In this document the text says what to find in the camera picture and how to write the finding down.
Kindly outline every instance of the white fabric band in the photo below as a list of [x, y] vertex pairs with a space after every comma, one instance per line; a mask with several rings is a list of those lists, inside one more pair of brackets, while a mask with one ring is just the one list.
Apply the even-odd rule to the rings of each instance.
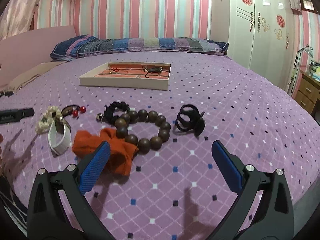
[[49, 145], [52, 151], [56, 155], [63, 154], [70, 146], [71, 143], [71, 131], [66, 124], [64, 124], [64, 133], [62, 139], [57, 142], [56, 141], [57, 128], [56, 122], [53, 122], [49, 129], [48, 140]]

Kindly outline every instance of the purple bedspread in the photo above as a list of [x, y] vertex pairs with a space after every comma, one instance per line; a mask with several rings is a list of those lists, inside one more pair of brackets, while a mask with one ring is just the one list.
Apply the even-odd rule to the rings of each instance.
[[[168, 91], [81, 87], [79, 76], [108, 61], [172, 63]], [[37, 78], [0, 109], [33, 107], [35, 116], [0, 126], [4, 135], [4, 172], [20, 200], [28, 205], [38, 169], [64, 169], [75, 163], [68, 151], [53, 158], [47, 135], [36, 137], [34, 125], [49, 104], [85, 105], [78, 119], [67, 117], [72, 138], [79, 129], [98, 134], [104, 124], [96, 114], [114, 100], [136, 109], [155, 110], [173, 122], [183, 104], [204, 111], [206, 127], [199, 139], [174, 135], [158, 151], [138, 155], [129, 179], [102, 174], [85, 196], [116, 239], [205, 239], [236, 198], [211, 156], [219, 139], [243, 163], [259, 171], [284, 168], [292, 201], [301, 198], [319, 174], [320, 131], [312, 117], [284, 91], [234, 61], [185, 52], [126, 52], [76, 59]], [[129, 132], [138, 138], [157, 134], [155, 125], [137, 123]], [[243, 228], [250, 224], [261, 193], [256, 195]], [[62, 196], [74, 227], [75, 217]]]

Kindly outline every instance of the drawer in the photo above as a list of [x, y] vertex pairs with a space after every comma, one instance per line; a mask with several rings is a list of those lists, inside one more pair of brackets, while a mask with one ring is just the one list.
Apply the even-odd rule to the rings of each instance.
[[319, 90], [311, 85], [307, 80], [301, 79], [299, 90], [305, 94], [312, 102], [316, 102], [319, 96]]
[[297, 92], [296, 98], [294, 99], [304, 110], [311, 114], [314, 103], [309, 100], [304, 94], [300, 91]]

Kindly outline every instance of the blue gripper pad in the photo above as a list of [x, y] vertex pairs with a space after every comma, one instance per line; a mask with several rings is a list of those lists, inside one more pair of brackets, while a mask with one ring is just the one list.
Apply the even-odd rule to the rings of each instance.
[[228, 187], [239, 194], [242, 190], [242, 175], [230, 159], [230, 154], [220, 141], [214, 141], [211, 147], [212, 157], [221, 171]]
[[104, 142], [104, 144], [96, 150], [96, 154], [80, 175], [79, 190], [82, 195], [92, 190], [104, 166], [107, 164], [110, 154], [110, 145], [107, 142]]

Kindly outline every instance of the pink headboard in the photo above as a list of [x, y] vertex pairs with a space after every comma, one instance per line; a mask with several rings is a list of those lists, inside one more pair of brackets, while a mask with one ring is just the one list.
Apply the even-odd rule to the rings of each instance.
[[73, 26], [44, 28], [0, 41], [0, 90], [12, 79], [40, 63], [52, 61], [57, 43], [76, 36]]

